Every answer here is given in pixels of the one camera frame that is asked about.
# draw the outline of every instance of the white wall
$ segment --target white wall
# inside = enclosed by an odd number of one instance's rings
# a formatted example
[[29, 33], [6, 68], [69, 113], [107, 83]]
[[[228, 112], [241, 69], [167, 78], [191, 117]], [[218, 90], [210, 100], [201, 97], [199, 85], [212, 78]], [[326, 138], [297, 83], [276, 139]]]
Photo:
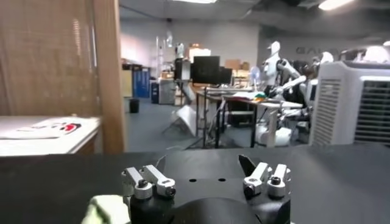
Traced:
[[267, 47], [272, 41], [279, 41], [281, 45], [280, 57], [288, 60], [304, 60], [311, 62], [313, 57], [324, 51], [329, 51], [335, 59], [345, 49], [351, 47], [380, 44], [368, 40], [349, 40], [346, 38], [319, 38], [319, 37], [275, 37], [272, 39], [259, 37], [258, 65], [268, 58]]
[[[259, 25], [228, 22], [174, 21], [169, 28], [174, 43], [199, 43], [212, 55], [239, 58], [257, 63]], [[168, 25], [163, 21], [121, 21], [121, 56], [146, 66], [155, 66], [156, 36], [166, 37]]]

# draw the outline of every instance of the green object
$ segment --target green object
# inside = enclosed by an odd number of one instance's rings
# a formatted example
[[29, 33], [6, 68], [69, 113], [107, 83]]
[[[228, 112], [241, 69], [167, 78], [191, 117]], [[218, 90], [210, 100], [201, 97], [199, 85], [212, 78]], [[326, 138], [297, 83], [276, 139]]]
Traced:
[[266, 94], [264, 92], [258, 93], [255, 98], [267, 98]]
[[81, 224], [130, 223], [129, 210], [119, 195], [99, 195], [90, 200]]

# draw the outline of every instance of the wooden wall panel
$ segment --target wooden wall panel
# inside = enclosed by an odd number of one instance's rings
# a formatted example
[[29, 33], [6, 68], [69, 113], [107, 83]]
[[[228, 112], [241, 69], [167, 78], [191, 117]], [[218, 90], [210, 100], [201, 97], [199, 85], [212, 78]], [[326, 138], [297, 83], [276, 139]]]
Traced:
[[118, 0], [93, 0], [103, 120], [104, 153], [122, 153], [126, 146], [121, 95]]
[[100, 115], [86, 1], [0, 1], [3, 78], [13, 115]]
[[7, 91], [5, 89], [5, 81], [3, 76], [3, 67], [0, 61], [0, 116], [10, 115]]

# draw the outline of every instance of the white table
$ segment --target white table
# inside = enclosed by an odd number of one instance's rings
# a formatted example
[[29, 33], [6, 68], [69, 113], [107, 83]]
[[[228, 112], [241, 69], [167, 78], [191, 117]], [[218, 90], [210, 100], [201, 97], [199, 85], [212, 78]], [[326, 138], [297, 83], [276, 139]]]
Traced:
[[[30, 126], [55, 117], [0, 116], [0, 132]], [[82, 126], [75, 132], [57, 139], [0, 139], [0, 156], [32, 156], [77, 153], [92, 140], [99, 130], [100, 119], [80, 120]]]

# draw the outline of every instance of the computer monitor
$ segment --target computer monitor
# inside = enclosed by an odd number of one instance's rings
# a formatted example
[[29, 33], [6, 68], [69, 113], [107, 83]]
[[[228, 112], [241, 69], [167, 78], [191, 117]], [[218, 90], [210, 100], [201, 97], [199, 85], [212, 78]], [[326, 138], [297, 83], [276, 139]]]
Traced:
[[314, 101], [316, 100], [317, 86], [318, 86], [318, 79], [310, 80], [307, 84], [306, 102], [309, 106], [314, 105]]
[[175, 72], [174, 80], [189, 80], [191, 70], [191, 62], [188, 60], [183, 60], [182, 58], [177, 58], [175, 60]]
[[219, 68], [219, 83], [220, 84], [231, 84], [232, 83], [233, 70], [230, 68], [220, 67]]
[[191, 67], [193, 83], [220, 84], [219, 56], [196, 56]]

